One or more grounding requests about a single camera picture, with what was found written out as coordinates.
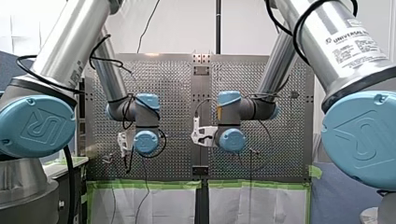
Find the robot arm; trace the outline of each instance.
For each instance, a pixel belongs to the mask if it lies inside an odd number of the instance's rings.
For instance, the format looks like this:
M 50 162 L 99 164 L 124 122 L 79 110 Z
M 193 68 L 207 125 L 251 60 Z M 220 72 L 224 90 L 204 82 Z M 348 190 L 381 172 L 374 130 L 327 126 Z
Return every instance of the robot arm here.
M 291 30 L 314 0 L 275 0 Z M 396 94 L 367 91 L 396 77 L 396 66 L 340 1 L 327 1 L 297 27 L 299 48 L 326 91 L 323 146 L 350 177 L 396 189 Z
M 239 91 L 221 91 L 218 96 L 218 127 L 199 127 L 194 118 L 191 139 L 203 147 L 219 146 L 225 151 L 240 152 L 246 143 L 240 131 L 241 120 L 274 119 L 278 113 L 275 95 L 289 78 L 296 52 L 292 37 L 281 32 L 271 53 L 255 97 L 242 97 Z
M 103 40 L 105 36 L 106 30 L 104 29 L 98 41 Z M 159 145 L 160 103 L 158 96 L 152 93 L 128 95 L 120 69 L 112 62 L 100 60 L 115 58 L 110 42 L 104 41 L 93 56 L 93 65 L 108 101 L 107 116 L 116 121 L 135 121 L 134 149 L 142 154 L 150 154 Z
M 68 144 L 76 127 L 76 101 L 71 91 L 80 80 L 106 18 L 121 4 L 121 0 L 67 3 L 36 57 L 31 69 L 34 76 L 14 77 L 0 99 L 0 154 L 39 158 Z M 113 51 L 105 43 L 95 53 L 107 58 Z M 137 94 L 133 102 L 129 101 L 118 69 L 99 60 L 95 64 L 109 101 L 107 114 L 117 121 L 136 121 L 134 144 L 148 153 L 147 145 L 158 145 L 158 97 Z

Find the robotic arm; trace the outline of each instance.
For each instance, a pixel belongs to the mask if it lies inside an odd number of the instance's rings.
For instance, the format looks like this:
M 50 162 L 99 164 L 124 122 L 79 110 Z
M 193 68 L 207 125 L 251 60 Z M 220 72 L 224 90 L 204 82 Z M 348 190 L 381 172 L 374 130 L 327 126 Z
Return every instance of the robotic arm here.
M 223 91 L 218 97 L 219 127 L 199 128 L 198 118 L 194 119 L 193 142 L 205 147 L 216 144 L 230 152 L 242 150 L 245 137 L 240 121 L 276 116 L 272 93 L 287 78 L 297 47 L 326 91 L 322 141 L 330 158 L 368 186 L 396 190 L 396 173 L 392 172 L 396 167 L 392 136 L 396 133 L 396 93 L 368 91 L 396 77 L 395 64 L 340 1 L 267 1 L 279 9 L 295 31 L 294 37 L 279 35 L 257 97 L 246 99 L 239 91 Z
M 38 158 L 51 155 L 75 134 L 74 99 L 81 73 L 98 38 L 104 37 L 106 18 L 122 0 L 69 0 L 47 42 L 28 73 L 14 77 L 0 96 L 0 217 L 4 223 L 58 222 L 58 184 L 48 180 Z M 159 100 L 155 94 L 129 97 L 120 71 L 100 59 L 113 56 L 109 43 L 94 52 L 95 68 L 103 85 L 106 113 L 116 121 L 135 121 L 134 147 L 142 155 L 158 146 Z M 68 169 L 73 171 L 67 156 Z M 74 204 L 70 187 L 70 204 Z M 69 207 L 69 223 L 74 205 Z
M 243 150 L 246 139 L 240 131 L 241 120 L 276 118 L 279 111 L 276 94 L 289 78 L 295 55 L 292 37 L 281 32 L 254 97 L 242 97 L 239 91 L 221 91 L 218 96 L 218 127 L 199 127 L 199 117 L 196 116 L 191 134 L 194 144 L 219 146 L 232 153 Z
M 15 158 L 40 158 L 61 150 L 73 137 L 76 101 L 72 91 L 99 39 L 108 15 L 116 13 L 119 0 L 74 0 L 66 5 L 46 44 L 36 57 L 32 72 L 11 80 L 0 100 L 0 153 Z M 94 53 L 112 58 L 108 42 Z M 141 153 L 158 146 L 160 109 L 158 96 L 140 93 L 131 101 L 118 68 L 93 60 L 103 85 L 106 113 L 116 121 L 135 121 L 134 145 Z
M 104 29 L 99 41 L 105 36 Z M 112 62 L 101 60 L 111 58 L 115 58 L 113 49 L 109 42 L 104 41 L 94 52 L 92 60 L 108 101 L 106 114 L 116 121 L 135 121 L 134 149 L 141 154 L 150 154 L 159 145 L 159 98 L 152 93 L 128 95 L 120 70 Z

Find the perforated metal panel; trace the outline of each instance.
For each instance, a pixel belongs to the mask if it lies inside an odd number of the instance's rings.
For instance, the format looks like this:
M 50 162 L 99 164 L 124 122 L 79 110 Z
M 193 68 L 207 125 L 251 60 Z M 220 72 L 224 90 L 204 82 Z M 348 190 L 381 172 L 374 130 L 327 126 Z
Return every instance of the perforated metal panel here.
M 122 73 L 130 92 L 154 92 L 160 97 L 161 128 L 167 135 L 165 152 L 152 161 L 146 161 L 148 179 L 152 180 L 190 180 L 191 156 L 191 97 L 193 85 L 193 62 L 191 55 L 148 55 L 125 54 L 119 56 L 134 72 L 134 78 Z M 255 92 L 268 57 L 264 56 L 212 56 L 210 62 L 209 85 L 211 95 L 219 91 L 240 90 L 243 94 Z M 91 162 L 88 169 L 89 179 L 133 178 L 144 179 L 142 163 L 135 156 L 132 172 L 124 171 L 123 160 L 117 144 L 117 133 L 122 131 L 121 124 L 109 120 L 104 113 L 104 96 L 97 75 L 88 70 L 86 74 L 86 125 L 87 155 Z M 299 94 L 290 99 L 290 92 Z M 248 148 L 258 152 L 252 155 L 253 169 L 265 163 L 254 178 L 289 182 L 304 182 L 308 177 L 307 165 L 310 163 L 312 145 L 312 104 L 313 74 L 302 63 L 297 63 L 292 71 L 289 84 L 281 92 L 278 100 L 281 107 L 279 117 L 265 121 L 274 140 L 273 146 L 264 128 L 258 121 L 243 121 L 242 130 L 247 135 Z M 212 119 L 215 121 L 216 105 L 212 105 Z M 249 150 L 238 156 L 223 153 L 217 148 L 209 148 L 209 176 L 213 179 L 249 178 Z M 103 162 L 113 154 L 113 162 Z
M 153 92 L 160 98 L 160 128 L 166 133 L 167 146 L 160 157 L 146 160 L 148 178 L 190 180 L 191 153 L 188 145 L 191 130 L 191 56 L 150 58 L 145 55 L 122 55 L 121 58 L 125 66 L 131 68 L 134 73 L 134 77 L 131 77 L 128 73 L 122 72 L 128 92 Z M 106 97 L 99 78 L 92 70 L 88 73 L 86 82 L 92 83 L 88 86 L 92 87 L 93 93 L 92 101 L 87 105 L 87 133 L 92 132 L 92 136 L 87 138 L 87 142 L 90 142 L 87 153 L 92 158 L 88 177 L 144 179 L 142 161 L 136 155 L 131 173 L 125 174 L 124 162 L 117 144 L 117 134 L 122 132 L 121 123 L 106 117 Z M 113 162 L 103 162 L 104 157 L 110 154 L 114 154 Z
M 240 90 L 242 95 L 257 90 L 267 57 L 214 56 L 212 95 Z M 291 93 L 298 94 L 292 98 Z M 279 94 L 280 114 L 262 123 L 242 121 L 247 146 L 241 155 L 210 149 L 209 173 L 213 179 L 252 178 L 306 182 L 312 148 L 313 73 L 301 62 L 294 65 L 290 80 Z M 216 115 L 216 103 L 212 114 Z

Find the light blue joint cap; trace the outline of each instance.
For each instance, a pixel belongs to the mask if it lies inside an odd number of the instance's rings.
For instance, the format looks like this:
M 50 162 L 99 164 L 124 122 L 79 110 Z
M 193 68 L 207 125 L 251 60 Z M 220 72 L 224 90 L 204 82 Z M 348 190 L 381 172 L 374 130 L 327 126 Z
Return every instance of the light blue joint cap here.
M 276 119 L 276 117 L 279 115 L 279 113 L 280 113 L 280 108 L 278 105 L 276 105 L 275 109 L 274 109 L 274 113 L 271 115 L 271 118 L 269 118 L 269 119 Z
M 362 91 L 336 102 L 323 120 L 332 161 L 374 188 L 396 190 L 396 92 Z
M 0 151 L 16 158 L 49 156 L 66 146 L 75 134 L 73 109 L 48 95 L 11 102 L 0 111 Z
M 134 136 L 134 148 L 142 154 L 153 152 L 158 142 L 158 136 L 151 131 L 141 131 Z
M 152 94 L 152 93 L 138 93 L 136 95 L 136 98 L 139 100 L 143 101 L 146 105 L 149 107 L 155 109 L 155 110 L 160 110 L 160 100 L 158 98 L 158 95 Z M 141 102 L 138 100 L 136 101 L 139 105 L 144 106 Z
M 246 137 L 238 129 L 228 129 L 221 135 L 219 144 L 225 151 L 238 153 L 244 149 Z
M 218 95 L 218 105 L 226 106 L 241 100 L 239 91 L 221 91 Z
M 106 105 L 105 114 L 106 114 L 106 116 L 107 116 L 109 119 L 114 119 L 113 116 L 111 116 L 111 113 L 110 113 L 110 105 L 109 105 L 109 104 Z

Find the metal pole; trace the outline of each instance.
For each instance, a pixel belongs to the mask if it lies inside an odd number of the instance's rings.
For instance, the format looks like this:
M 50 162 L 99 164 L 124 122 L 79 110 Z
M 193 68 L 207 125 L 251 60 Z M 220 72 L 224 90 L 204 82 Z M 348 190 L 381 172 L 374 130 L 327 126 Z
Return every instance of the metal pole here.
M 74 89 L 109 14 L 108 0 L 69 0 L 33 71 Z
M 102 40 L 107 31 L 104 28 L 99 35 L 98 41 Z M 103 59 L 114 59 L 114 51 L 109 40 L 102 43 L 95 51 L 94 56 Z M 105 96 L 109 102 L 114 102 L 127 96 L 125 84 L 122 80 L 120 69 L 112 62 L 104 62 L 101 60 L 92 60 L 96 73 L 105 92 Z
M 216 54 L 221 54 L 221 0 L 216 0 Z
M 280 31 L 257 92 L 270 94 L 278 92 L 289 77 L 290 69 L 296 59 L 295 55 L 292 37 Z M 266 97 L 266 101 L 274 101 L 274 99 L 275 97 Z

